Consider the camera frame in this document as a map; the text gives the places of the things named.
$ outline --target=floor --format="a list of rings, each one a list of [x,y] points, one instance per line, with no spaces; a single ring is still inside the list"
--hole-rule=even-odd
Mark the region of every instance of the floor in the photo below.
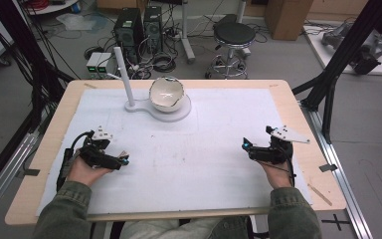
[[[57,25],[55,17],[58,14],[49,14],[40,19],[51,32],[49,39],[52,44],[81,79],[89,77],[85,49],[97,44],[102,46],[111,37],[110,30],[113,27],[111,21],[92,14],[94,6],[86,9],[90,10],[82,14],[96,20],[96,26],[91,31],[65,31],[62,25]],[[197,30],[201,32],[206,25],[198,25],[202,21],[207,21],[207,18],[193,18],[189,21],[189,29],[198,27]],[[260,18],[245,18],[244,22],[265,26],[264,20]],[[257,37],[261,42],[265,38],[266,43],[255,43],[250,47],[252,55],[247,60],[250,79],[283,79],[294,88],[321,73],[321,64],[305,36],[299,36],[296,41],[272,40],[266,33]],[[188,65],[182,46],[177,44],[177,66],[169,75],[178,79],[204,79],[212,58],[224,49],[216,52],[212,38],[193,37],[190,43],[196,62]],[[61,59],[57,58],[57,63],[62,71],[74,75]],[[152,72],[151,79],[162,75]],[[0,66],[0,152],[29,112],[30,92],[31,88],[17,66]],[[301,93],[296,98],[302,100],[307,93]],[[336,85],[331,139],[372,236],[382,238],[382,77],[340,76]],[[0,199],[0,238],[31,237],[32,226],[14,227],[4,222],[20,183],[20,178],[14,178]],[[323,238],[356,238],[351,225],[347,223],[346,211],[318,212],[317,215]],[[259,231],[267,230],[266,216],[257,216],[257,224]]]

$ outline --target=stool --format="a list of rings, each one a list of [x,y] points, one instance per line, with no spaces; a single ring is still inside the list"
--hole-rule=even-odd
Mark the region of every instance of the stool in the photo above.
[[[229,48],[228,56],[226,60],[222,55],[213,58],[212,64],[205,74],[206,79],[212,77],[212,72],[223,75],[225,80],[229,77],[238,77],[243,74],[247,79],[247,66],[244,59],[235,55],[235,50],[248,48],[254,42],[256,32],[245,24],[227,22],[216,26],[214,37],[215,41],[219,44],[216,50],[220,47],[227,47]]]

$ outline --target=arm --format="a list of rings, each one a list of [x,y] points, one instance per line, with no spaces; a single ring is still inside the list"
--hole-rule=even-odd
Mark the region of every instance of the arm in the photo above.
[[[67,181],[40,214],[33,238],[90,238],[90,186],[108,172],[106,168],[92,169],[82,158],[76,158]]]
[[[299,190],[291,187],[287,164],[261,165],[274,189],[268,216],[271,238],[321,238],[314,210]]]

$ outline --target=hand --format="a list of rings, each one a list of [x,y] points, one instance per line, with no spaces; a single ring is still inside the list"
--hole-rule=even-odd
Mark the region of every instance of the hand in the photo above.
[[[78,156],[73,161],[70,173],[68,173],[67,181],[76,181],[91,187],[99,178],[112,169],[108,168],[91,168],[85,161]]]
[[[268,162],[259,162],[268,177],[268,181],[273,189],[280,187],[292,187],[289,178],[289,169],[287,163],[271,164]]]

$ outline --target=sleeve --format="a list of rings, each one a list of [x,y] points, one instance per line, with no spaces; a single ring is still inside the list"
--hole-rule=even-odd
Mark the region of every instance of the sleeve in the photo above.
[[[298,189],[273,190],[271,204],[268,216],[271,238],[321,238],[317,216]]]
[[[92,190],[86,185],[66,181],[39,216],[33,238],[90,238],[87,221]]]

